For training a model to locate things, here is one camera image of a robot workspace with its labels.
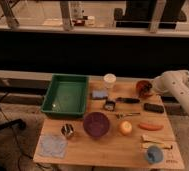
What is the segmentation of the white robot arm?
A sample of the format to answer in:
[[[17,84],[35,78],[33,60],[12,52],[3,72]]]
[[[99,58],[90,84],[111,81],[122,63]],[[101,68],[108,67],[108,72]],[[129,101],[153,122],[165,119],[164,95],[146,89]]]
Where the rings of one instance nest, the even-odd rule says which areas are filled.
[[[170,92],[189,115],[189,71],[166,71],[153,79],[153,90],[158,93]]]

